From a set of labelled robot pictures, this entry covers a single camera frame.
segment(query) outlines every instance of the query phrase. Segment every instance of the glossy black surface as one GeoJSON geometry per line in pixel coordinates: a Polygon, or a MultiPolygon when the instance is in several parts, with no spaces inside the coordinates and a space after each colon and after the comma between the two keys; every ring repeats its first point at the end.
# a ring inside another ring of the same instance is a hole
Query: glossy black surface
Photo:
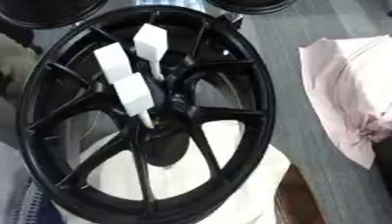
{"type": "Polygon", "coordinates": [[[295,0],[207,0],[216,7],[241,14],[265,14],[280,11],[295,0]]]}
{"type": "Polygon", "coordinates": [[[28,80],[17,117],[27,167],[41,188],[65,209],[99,223],[192,223],[220,206],[263,158],[275,121],[275,98],[266,67],[230,23],[178,7],[134,7],[90,20],[56,44],[28,80]],[[163,83],[152,79],[147,62],[135,55],[130,41],[147,22],[169,32],[170,49],[161,62],[163,83]],[[162,130],[148,130],[137,117],[128,117],[113,87],[104,79],[93,52],[117,41],[122,43],[134,70],[152,82],[149,87],[155,92],[157,106],[151,114],[154,121],[163,122],[162,130]],[[229,93],[238,106],[197,104],[194,91],[201,80],[229,93]],[[64,156],[67,146],[54,147],[53,139],[62,138],[60,123],[92,110],[107,114],[118,133],[71,168],[64,156]],[[204,123],[221,120],[244,124],[238,149],[223,168],[201,128],[204,123]],[[211,178],[190,192],[156,199],[147,169],[151,155],[143,148],[149,141],[176,133],[187,135],[197,144],[211,178]],[[118,199],[88,185],[87,175],[95,167],[129,150],[143,200],[118,199]]]}
{"type": "Polygon", "coordinates": [[[0,16],[29,28],[70,25],[100,9],[107,0],[2,0],[0,16]]]}

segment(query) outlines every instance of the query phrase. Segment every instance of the white plastic plug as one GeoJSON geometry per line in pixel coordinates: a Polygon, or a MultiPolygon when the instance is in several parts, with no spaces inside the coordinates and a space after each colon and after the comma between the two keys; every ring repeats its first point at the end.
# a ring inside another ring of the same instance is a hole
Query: white plastic plug
{"type": "Polygon", "coordinates": [[[133,74],[128,56],[119,43],[97,49],[94,54],[110,84],[133,74]]]}
{"type": "Polygon", "coordinates": [[[136,53],[148,60],[154,77],[162,81],[160,60],[168,49],[167,30],[152,24],[144,24],[134,37],[136,53]]]}
{"type": "Polygon", "coordinates": [[[129,116],[138,115],[143,124],[154,128],[148,109],[154,107],[151,92],[140,73],[132,73],[127,54],[120,44],[105,46],[94,52],[108,82],[113,84],[129,116]]]}

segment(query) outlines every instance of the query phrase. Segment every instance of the pink cloth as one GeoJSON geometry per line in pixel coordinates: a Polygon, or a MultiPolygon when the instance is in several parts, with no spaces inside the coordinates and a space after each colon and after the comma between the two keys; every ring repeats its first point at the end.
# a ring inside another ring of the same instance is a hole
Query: pink cloth
{"type": "Polygon", "coordinates": [[[321,39],[299,51],[304,89],[327,135],[370,168],[372,142],[392,134],[392,39],[321,39]]]}

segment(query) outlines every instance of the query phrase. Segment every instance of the rim lip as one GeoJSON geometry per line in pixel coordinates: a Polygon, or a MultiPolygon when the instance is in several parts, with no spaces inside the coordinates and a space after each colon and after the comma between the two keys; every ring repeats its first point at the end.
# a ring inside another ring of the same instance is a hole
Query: rim lip
{"type": "Polygon", "coordinates": [[[108,2],[108,0],[96,1],[94,4],[91,4],[89,7],[87,7],[84,10],[80,10],[76,13],[71,13],[64,18],[59,18],[59,19],[56,19],[51,22],[44,22],[44,23],[29,22],[29,21],[19,20],[17,18],[8,17],[7,15],[5,15],[3,13],[0,13],[0,18],[3,18],[4,20],[10,22],[11,24],[23,26],[23,27],[31,28],[31,29],[59,28],[62,26],[71,25],[73,23],[81,21],[84,18],[88,18],[88,17],[92,16],[100,8],[102,8],[107,2],[108,2]]]}
{"type": "Polygon", "coordinates": [[[244,7],[241,3],[227,3],[225,0],[207,0],[215,7],[222,8],[240,14],[260,15],[283,10],[293,4],[296,0],[283,0],[281,3],[274,3],[270,6],[244,7]]]}
{"type": "MultiPolygon", "coordinates": [[[[48,59],[50,59],[54,55],[57,55],[58,51],[62,49],[63,46],[66,46],[70,40],[72,41],[78,34],[83,33],[83,31],[88,29],[88,27],[92,25],[98,25],[101,20],[110,17],[110,15],[116,13],[126,14],[126,13],[132,13],[132,11],[139,11],[139,10],[164,11],[168,9],[180,11],[181,13],[191,13],[193,15],[195,15],[196,13],[196,16],[199,15],[204,18],[215,19],[214,17],[211,17],[207,14],[195,10],[189,10],[186,8],[175,7],[175,6],[162,6],[162,5],[137,6],[137,7],[134,6],[134,7],[128,7],[128,8],[123,8],[120,10],[108,12],[99,17],[91,19],[86,23],[80,25],[73,31],[70,31],[64,38],[62,38],[56,45],[54,45],[51,48],[51,50],[49,50],[46,53],[46,55],[38,63],[36,69],[32,72],[31,78],[26,83],[26,88],[24,90],[22,100],[17,110],[17,135],[21,145],[21,153],[24,158],[25,165],[29,170],[29,172],[32,174],[33,179],[41,187],[41,189],[43,189],[46,193],[48,193],[56,203],[58,203],[60,206],[64,207],[66,210],[70,211],[73,214],[77,214],[91,221],[102,222],[102,220],[106,220],[106,221],[108,220],[108,217],[105,216],[105,214],[97,213],[97,210],[94,209],[92,210],[91,207],[87,207],[86,204],[82,204],[82,203],[74,204],[73,202],[75,201],[69,201],[69,199],[65,199],[64,196],[62,197],[59,196],[53,190],[52,181],[50,181],[50,179],[46,177],[46,173],[41,170],[39,164],[37,163],[37,161],[35,161],[35,158],[31,153],[31,150],[34,149],[32,148],[30,141],[28,141],[29,136],[27,131],[25,131],[25,127],[27,124],[26,117],[28,116],[27,111],[29,111],[28,108],[30,107],[29,93],[34,92],[34,89],[36,88],[38,82],[38,77],[40,76],[40,72],[45,66],[48,59]]],[[[273,85],[269,73],[267,71],[267,68],[263,64],[263,61],[261,60],[256,50],[253,48],[253,46],[238,31],[234,30],[231,26],[228,25],[222,25],[222,27],[224,28],[224,31],[221,32],[222,33],[226,32],[228,36],[231,36],[230,40],[234,40],[236,42],[236,45],[241,47],[241,51],[246,52],[247,56],[251,57],[254,60],[255,66],[258,68],[258,70],[260,70],[260,72],[255,73],[253,76],[255,76],[255,78],[258,80],[257,82],[259,85],[258,88],[261,90],[265,89],[263,93],[266,94],[267,96],[264,97],[265,98],[264,100],[266,100],[266,102],[258,102],[258,103],[261,104],[266,103],[268,104],[268,106],[266,107],[269,108],[269,113],[268,113],[269,119],[265,119],[266,124],[261,126],[264,127],[264,129],[260,131],[261,134],[259,135],[258,139],[255,139],[256,141],[255,145],[260,150],[258,150],[257,153],[255,153],[256,150],[252,150],[252,152],[249,153],[252,154],[252,157],[248,156],[249,160],[247,161],[246,167],[243,168],[241,175],[238,175],[238,177],[236,177],[236,179],[232,181],[231,186],[229,187],[230,190],[227,190],[227,193],[217,192],[216,195],[213,196],[213,199],[210,199],[211,201],[212,200],[218,201],[219,203],[216,203],[211,207],[200,207],[200,203],[199,203],[199,206],[196,206],[193,209],[193,211],[189,211],[187,215],[184,215],[182,213],[176,214],[178,216],[176,220],[168,220],[165,217],[158,217],[161,219],[159,223],[173,223],[173,222],[189,223],[189,222],[199,221],[205,218],[206,216],[208,216],[212,211],[214,211],[217,207],[219,207],[220,204],[223,203],[230,195],[232,195],[241,186],[241,184],[248,178],[248,176],[257,167],[258,163],[263,158],[263,155],[267,150],[268,144],[270,143],[270,139],[273,133],[273,127],[275,123],[276,107],[275,107],[275,95],[273,91],[273,85]]],[[[118,219],[115,219],[115,221],[111,220],[110,222],[117,223],[118,221],[118,223],[130,223],[131,221],[129,216],[122,217],[121,215],[119,215],[117,218],[118,219]]],[[[156,223],[156,222],[143,220],[140,223],[156,223]]]]}

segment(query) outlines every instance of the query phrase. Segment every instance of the gray floor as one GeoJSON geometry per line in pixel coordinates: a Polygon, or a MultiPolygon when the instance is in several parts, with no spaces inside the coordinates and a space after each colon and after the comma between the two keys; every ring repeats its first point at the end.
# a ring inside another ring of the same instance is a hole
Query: gray floor
{"type": "MultiPolygon", "coordinates": [[[[110,0],[103,11],[129,4],[110,0]]],[[[277,124],[272,143],[301,168],[327,223],[389,224],[392,203],[376,169],[366,171],[350,162],[327,138],[303,90],[298,47],[320,38],[390,33],[392,18],[386,17],[384,6],[382,0],[297,0],[278,13],[246,17],[242,29],[275,84],[277,124]]],[[[37,31],[36,43],[47,48],[68,29],[37,31]]]]}

